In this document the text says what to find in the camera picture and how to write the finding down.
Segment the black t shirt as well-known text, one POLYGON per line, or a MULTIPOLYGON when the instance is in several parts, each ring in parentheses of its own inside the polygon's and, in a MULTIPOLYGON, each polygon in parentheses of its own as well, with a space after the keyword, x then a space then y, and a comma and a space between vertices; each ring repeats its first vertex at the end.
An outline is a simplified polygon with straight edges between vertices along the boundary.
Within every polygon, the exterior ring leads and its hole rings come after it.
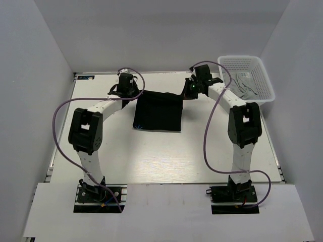
POLYGON ((183 94, 145 90, 136 103, 133 128, 145 131, 180 132, 183 94))

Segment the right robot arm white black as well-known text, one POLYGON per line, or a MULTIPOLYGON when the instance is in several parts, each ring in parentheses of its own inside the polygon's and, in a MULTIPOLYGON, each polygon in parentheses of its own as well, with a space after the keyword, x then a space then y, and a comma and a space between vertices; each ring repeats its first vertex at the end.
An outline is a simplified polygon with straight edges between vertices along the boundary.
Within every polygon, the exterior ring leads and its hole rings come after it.
POLYGON ((203 158, 206 166, 213 172, 227 174, 228 186, 239 193, 251 188, 251 156, 258 138, 262 134, 259 105, 245 102, 235 95, 219 78, 198 81, 195 75, 185 79, 182 95, 184 99, 193 100, 202 93, 216 101, 207 121, 203 137, 203 158), (207 160, 206 139, 215 108, 220 105, 229 115, 228 137, 233 144, 233 161, 231 171, 212 168, 207 160))

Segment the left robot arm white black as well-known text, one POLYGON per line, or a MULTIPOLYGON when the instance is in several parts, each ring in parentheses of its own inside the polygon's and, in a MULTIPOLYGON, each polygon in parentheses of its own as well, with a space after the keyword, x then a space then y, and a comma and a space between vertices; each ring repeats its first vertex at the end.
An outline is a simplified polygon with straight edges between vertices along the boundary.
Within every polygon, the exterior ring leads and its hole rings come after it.
POLYGON ((103 123, 115 112, 123 109, 140 94, 137 84, 114 85, 106 100, 89 108, 77 108, 68 135, 68 141, 77 152, 84 171, 81 184, 97 187, 105 185, 100 168, 98 150, 103 142, 103 123))

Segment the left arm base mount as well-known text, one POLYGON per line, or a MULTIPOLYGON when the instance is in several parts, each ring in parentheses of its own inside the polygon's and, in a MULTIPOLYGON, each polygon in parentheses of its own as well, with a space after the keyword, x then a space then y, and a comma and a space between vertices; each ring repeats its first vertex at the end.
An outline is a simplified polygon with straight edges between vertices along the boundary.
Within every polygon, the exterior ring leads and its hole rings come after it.
POLYGON ((90 186, 83 179, 79 180, 74 202, 74 213, 121 213, 126 205, 127 185, 106 185, 113 195, 100 186, 90 186))

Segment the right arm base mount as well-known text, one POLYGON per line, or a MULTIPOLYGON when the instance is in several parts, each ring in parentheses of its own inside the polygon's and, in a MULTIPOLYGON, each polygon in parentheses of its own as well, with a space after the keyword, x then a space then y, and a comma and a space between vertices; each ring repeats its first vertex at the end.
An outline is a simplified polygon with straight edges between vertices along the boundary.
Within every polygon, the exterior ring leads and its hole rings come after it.
POLYGON ((212 186, 205 191, 210 196, 212 215, 259 214, 254 186, 248 191, 233 195, 227 186, 212 186))

